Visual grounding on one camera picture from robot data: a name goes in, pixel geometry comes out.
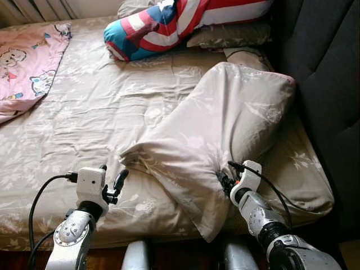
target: wooden floor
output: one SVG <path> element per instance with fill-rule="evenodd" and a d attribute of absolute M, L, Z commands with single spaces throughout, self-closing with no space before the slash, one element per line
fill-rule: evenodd
<path fill-rule="evenodd" d="M 94 249 L 88 254 L 88 270 L 120 270 L 126 248 Z M 156 260 L 153 270 L 219 270 L 223 269 L 221 249 L 216 243 L 203 240 L 179 241 L 155 245 Z M 266 269 L 262 253 L 254 258 L 261 269 Z M 25 270 L 29 252 L 0 251 L 1 270 Z M 37 270 L 45 269 L 50 252 L 40 251 Z"/>

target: bed sheet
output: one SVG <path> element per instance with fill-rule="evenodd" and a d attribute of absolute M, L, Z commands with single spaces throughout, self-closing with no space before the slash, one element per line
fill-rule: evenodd
<path fill-rule="evenodd" d="M 72 21 L 73 38 L 48 96 L 0 127 L 0 249 L 28 248 L 31 203 L 49 177 L 107 164 L 106 183 L 112 185 L 120 171 L 118 153 L 161 122 L 208 69 L 225 60 L 222 53 L 178 49 L 141 61 L 114 61 L 102 36 L 112 20 Z M 65 180 L 48 186 L 35 210 L 35 235 L 55 228 L 75 207 L 75 189 Z M 199 237 L 160 183 L 135 170 L 96 230 L 96 248 L 141 236 Z"/>

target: black cable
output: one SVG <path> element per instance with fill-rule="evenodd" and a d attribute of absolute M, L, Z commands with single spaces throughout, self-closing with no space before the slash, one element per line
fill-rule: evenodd
<path fill-rule="evenodd" d="M 287 222 L 288 222 L 288 226 L 289 226 L 289 230 L 292 231 L 293 230 L 293 221 L 291 220 L 291 215 L 290 215 L 290 211 L 289 208 L 287 207 L 283 197 L 282 197 L 282 193 L 275 188 L 275 186 L 268 180 L 268 178 L 266 178 L 264 175 L 262 175 L 261 173 L 257 172 L 256 170 L 244 165 L 244 164 L 239 164 L 233 161 L 229 161 L 228 162 L 230 166 L 236 168 L 241 167 L 242 169 L 247 169 L 249 171 L 251 171 L 252 173 L 256 174 L 258 177 L 260 177 L 262 180 L 265 181 L 266 184 L 268 184 L 270 186 L 270 188 L 272 190 L 274 190 L 274 192 L 276 193 L 277 197 L 279 198 L 283 208 L 285 209 L 286 215 L 287 215 Z"/>
<path fill-rule="evenodd" d="M 40 190 L 38 191 L 38 193 L 37 193 L 37 195 L 36 195 L 36 197 L 35 197 L 35 199 L 33 201 L 33 204 L 31 206 L 30 213 L 29 213 L 29 241 L 30 241 L 30 250 L 31 251 L 34 250 L 34 245 L 35 245 L 34 244 L 34 231 L 33 231 L 33 216 L 34 216 L 36 203 L 38 202 L 41 193 L 44 191 L 44 189 L 47 187 L 47 185 L 50 184 L 55 179 L 58 179 L 58 178 L 68 178 L 69 179 L 70 175 L 69 174 L 64 174 L 64 175 L 56 175 L 54 177 L 51 177 L 40 188 Z M 32 257 L 32 261 L 29 261 L 30 266 L 34 265 L 34 259 L 35 259 L 35 253 L 34 253 L 33 257 Z"/>
<path fill-rule="evenodd" d="M 43 242 L 51 235 L 53 235 L 55 232 L 55 230 L 49 232 L 48 234 L 46 234 L 45 236 L 43 236 L 40 241 L 35 245 L 35 247 L 33 248 L 33 250 L 31 251 L 29 260 L 28 260 L 28 270 L 34 270 L 34 266 L 35 266 L 35 254 L 38 251 L 39 247 L 41 246 L 41 244 L 43 244 Z"/>

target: pink cartoon fabric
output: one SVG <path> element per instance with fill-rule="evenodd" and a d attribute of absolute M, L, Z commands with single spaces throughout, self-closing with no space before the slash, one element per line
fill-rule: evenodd
<path fill-rule="evenodd" d="M 48 93 L 70 37 L 69 24 L 0 31 L 0 124 Z"/>

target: mattress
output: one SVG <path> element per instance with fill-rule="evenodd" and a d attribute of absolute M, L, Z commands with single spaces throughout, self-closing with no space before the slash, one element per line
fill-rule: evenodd
<path fill-rule="evenodd" d="M 165 119 L 206 71 L 226 61 L 223 53 L 181 47 L 139 61 L 114 61 L 102 36 L 113 20 L 70 21 L 73 38 L 48 96 L 24 115 L 0 126 L 2 250 L 28 250 L 29 210 L 49 177 L 107 164 L 106 183 L 112 186 L 122 169 L 119 154 Z M 278 141 L 282 151 L 273 148 L 264 162 L 265 173 L 281 191 L 309 210 L 290 207 L 298 225 L 325 215 L 334 202 L 311 145 L 305 147 L 308 139 L 301 128 L 296 116 L 290 114 L 279 131 L 279 136 L 286 138 Z M 295 176 L 303 181 L 284 181 L 286 177 L 298 179 Z M 274 193 L 264 186 L 260 189 L 273 207 L 284 212 Z M 68 209 L 76 207 L 75 190 L 75 184 L 59 179 L 44 191 L 34 214 L 35 240 L 54 229 Z M 223 230 L 247 233 L 236 209 L 229 211 Z M 141 237 L 172 241 L 200 235 L 160 182 L 130 169 L 119 202 L 110 205 L 108 214 L 97 223 L 92 247 L 126 245 Z M 51 248 L 51 241 L 44 247 Z"/>

